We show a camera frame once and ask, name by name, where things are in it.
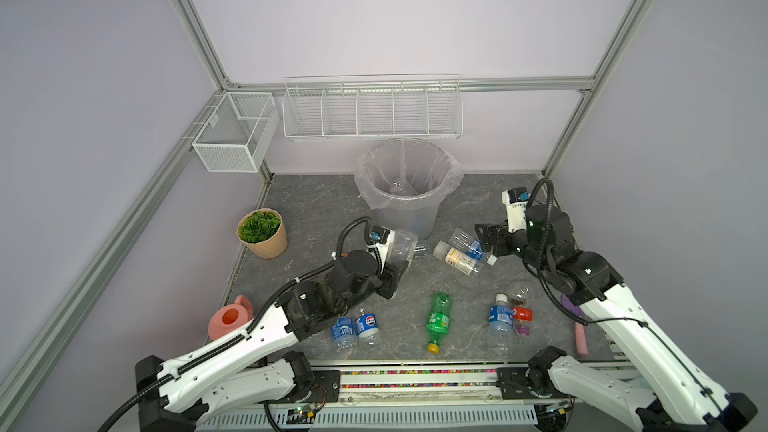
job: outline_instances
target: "white wire basket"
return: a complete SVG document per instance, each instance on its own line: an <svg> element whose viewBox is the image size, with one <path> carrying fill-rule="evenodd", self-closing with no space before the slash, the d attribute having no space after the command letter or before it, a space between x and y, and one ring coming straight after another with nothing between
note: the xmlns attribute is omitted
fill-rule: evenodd
<svg viewBox="0 0 768 432"><path fill-rule="evenodd" d="M293 77L283 125L291 140L460 137L458 76Z"/></svg>
<svg viewBox="0 0 768 432"><path fill-rule="evenodd" d="M192 142L211 172L258 172L280 121L268 92L226 92Z"/></svg>

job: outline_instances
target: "green plant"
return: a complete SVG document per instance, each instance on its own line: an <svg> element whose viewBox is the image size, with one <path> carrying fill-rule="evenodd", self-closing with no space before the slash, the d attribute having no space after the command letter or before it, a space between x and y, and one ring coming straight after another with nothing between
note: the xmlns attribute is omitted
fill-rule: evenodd
<svg viewBox="0 0 768 432"><path fill-rule="evenodd" d="M274 212L256 212L240 226L240 238L249 244L264 242L277 233L280 216Z"/></svg>

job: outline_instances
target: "perforated metal strip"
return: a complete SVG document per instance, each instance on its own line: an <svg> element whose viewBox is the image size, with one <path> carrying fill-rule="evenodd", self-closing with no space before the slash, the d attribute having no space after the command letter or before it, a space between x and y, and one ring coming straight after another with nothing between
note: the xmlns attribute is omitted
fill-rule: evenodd
<svg viewBox="0 0 768 432"><path fill-rule="evenodd" d="M286 425L285 408L273 411L277 424L285 429L305 429L306 425ZM318 413L313 429L339 428L443 428L478 427L483 425L537 424L532 405L456 405L456 406L398 406L398 407L334 407ZM197 430L267 430L264 410L242 409L222 414Z"/></svg>

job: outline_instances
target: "white wall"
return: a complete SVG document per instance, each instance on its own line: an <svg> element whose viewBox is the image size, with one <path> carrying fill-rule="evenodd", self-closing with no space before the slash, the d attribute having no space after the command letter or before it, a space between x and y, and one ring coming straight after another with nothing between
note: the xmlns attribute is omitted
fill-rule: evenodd
<svg viewBox="0 0 768 432"><path fill-rule="evenodd" d="M554 174L583 246L768 427L768 0L657 0Z"/></svg>
<svg viewBox="0 0 768 432"><path fill-rule="evenodd" d="M258 174L208 172L192 157L27 410L17 432L96 430L136 393L134 365L205 343ZM136 432L138 408L112 429Z"/></svg>
<svg viewBox="0 0 768 432"><path fill-rule="evenodd" d="M462 94L464 134L436 139L467 172L542 170L579 100L575 90ZM282 110L283 100L278 100ZM275 133L266 153L273 172L354 172L378 141L292 142Z"/></svg>
<svg viewBox="0 0 768 432"><path fill-rule="evenodd" d="M0 16L3 379L213 86L168 0L0 0Z"/></svg>
<svg viewBox="0 0 768 432"><path fill-rule="evenodd" d="M193 1L226 73L239 83L387 73L590 76L630 2ZM437 143L469 172L541 169L577 100L571 91L467 93L465 135ZM279 135L267 161L281 173L351 172L375 145L294 143Z"/></svg>

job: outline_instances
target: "table surface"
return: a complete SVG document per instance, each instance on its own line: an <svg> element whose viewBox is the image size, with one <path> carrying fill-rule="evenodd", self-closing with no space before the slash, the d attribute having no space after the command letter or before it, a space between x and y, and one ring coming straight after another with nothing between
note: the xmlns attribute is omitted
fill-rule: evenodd
<svg viewBox="0 0 768 432"><path fill-rule="evenodd" d="M435 230L427 238L434 248L448 241L454 228L473 232L475 223L497 223L506 218L501 192L525 186L532 190L533 174L466 175L461 185L440 205ZM357 191L353 176L275 176L265 207L283 216L288 232L288 249L279 257L264 260L251 251L237 274L230 303L244 294L258 308L279 286L327 262L341 229L351 220L370 211ZM345 250L363 248L362 226L347 238ZM512 350L505 356L488 351L488 309L495 295L508 291L515 278L528 278L534 286L531 335L512 335ZM453 297L451 325L440 352L426 350L425 323L432 294ZM478 278L470 278L433 256L415 258L403 275L397 294L389 301L373 295L364 303L379 321L383 345L358 345L351 351L336 350L331 332L315 334L292 347L302 350L312 362L328 360L397 360L419 362L528 361L548 345L575 356L574 322L562 315L544 295L541 286L525 271L518 257L500 257L495 265L484 264ZM580 360L613 360L608 340L597 325L586 327L589 355Z"/></svg>

